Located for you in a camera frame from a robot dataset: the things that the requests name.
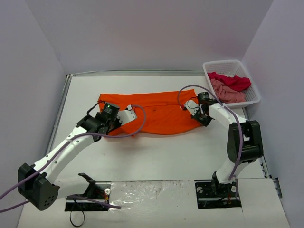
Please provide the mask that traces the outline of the orange t shirt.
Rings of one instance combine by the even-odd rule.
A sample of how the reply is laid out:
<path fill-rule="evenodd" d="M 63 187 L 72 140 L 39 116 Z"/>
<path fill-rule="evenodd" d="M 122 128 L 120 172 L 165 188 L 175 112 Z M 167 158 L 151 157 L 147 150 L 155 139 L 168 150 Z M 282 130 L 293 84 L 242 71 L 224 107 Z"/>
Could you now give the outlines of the orange t shirt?
<path fill-rule="evenodd" d="M 180 109 L 181 104 L 194 100 L 194 90 L 148 93 L 148 94 L 100 94 L 99 101 L 110 102 L 120 109 L 128 105 L 139 105 L 146 112 L 146 122 L 141 132 L 160 135 L 173 135 L 191 131 L 201 124 L 191 118 L 188 111 Z"/>

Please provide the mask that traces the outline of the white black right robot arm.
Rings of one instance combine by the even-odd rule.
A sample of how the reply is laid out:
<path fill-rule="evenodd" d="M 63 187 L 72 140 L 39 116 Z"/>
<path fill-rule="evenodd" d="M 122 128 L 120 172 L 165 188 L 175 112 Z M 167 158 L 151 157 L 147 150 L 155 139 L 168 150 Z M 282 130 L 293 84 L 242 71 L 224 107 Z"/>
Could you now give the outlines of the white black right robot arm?
<path fill-rule="evenodd" d="M 229 109 L 218 100 L 210 99 L 207 92 L 197 95 L 197 101 L 188 100 L 185 110 L 191 118 L 202 126 L 208 126 L 212 120 L 219 122 L 228 131 L 227 159 L 211 178 L 211 192 L 222 196 L 228 185 L 236 182 L 238 175 L 249 164 L 264 154 L 260 125 L 249 121 Z"/>

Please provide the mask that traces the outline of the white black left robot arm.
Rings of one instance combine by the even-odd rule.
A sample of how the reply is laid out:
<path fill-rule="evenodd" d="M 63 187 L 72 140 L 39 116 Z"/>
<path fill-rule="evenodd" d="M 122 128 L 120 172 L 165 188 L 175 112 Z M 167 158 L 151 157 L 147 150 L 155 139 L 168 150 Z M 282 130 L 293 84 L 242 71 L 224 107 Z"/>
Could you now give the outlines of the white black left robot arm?
<path fill-rule="evenodd" d="M 95 181 L 88 175 L 81 173 L 75 178 L 61 180 L 58 176 L 82 150 L 124 124 L 123 111 L 112 103 L 105 103 L 103 110 L 94 117 L 86 115 L 49 155 L 32 165 L 24 163 L 19 167 L 18 192 L 40 211 L 59 198 L 93 197 Z"/>

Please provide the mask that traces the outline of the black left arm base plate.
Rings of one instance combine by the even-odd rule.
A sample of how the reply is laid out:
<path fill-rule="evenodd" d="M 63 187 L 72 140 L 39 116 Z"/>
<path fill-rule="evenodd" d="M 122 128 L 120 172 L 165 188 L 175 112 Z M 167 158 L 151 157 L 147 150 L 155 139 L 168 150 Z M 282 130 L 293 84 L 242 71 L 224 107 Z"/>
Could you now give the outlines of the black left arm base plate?
<path fill-rule="evenodd" d="M 99 202 L 109 203 L 109 195 L 111 191 L 110 182 L 97 182 L 91 192 L 80 195 Z M 65 212 L 101 212 L 108 211 L 109 208 L 84 199 L 73 199 L 68 197 L 65 203 Z"/>

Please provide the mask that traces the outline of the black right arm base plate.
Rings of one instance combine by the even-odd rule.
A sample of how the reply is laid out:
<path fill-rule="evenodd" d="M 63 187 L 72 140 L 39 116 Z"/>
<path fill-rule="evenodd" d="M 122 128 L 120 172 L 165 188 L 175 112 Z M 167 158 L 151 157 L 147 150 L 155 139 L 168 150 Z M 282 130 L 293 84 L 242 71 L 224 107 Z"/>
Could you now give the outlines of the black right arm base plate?
<path fill-rule="evenodd" d="M 198 209 L 241 208 L 235 182 L 224 184 L 215 190 L 211 180 L 195 181 Z"/>

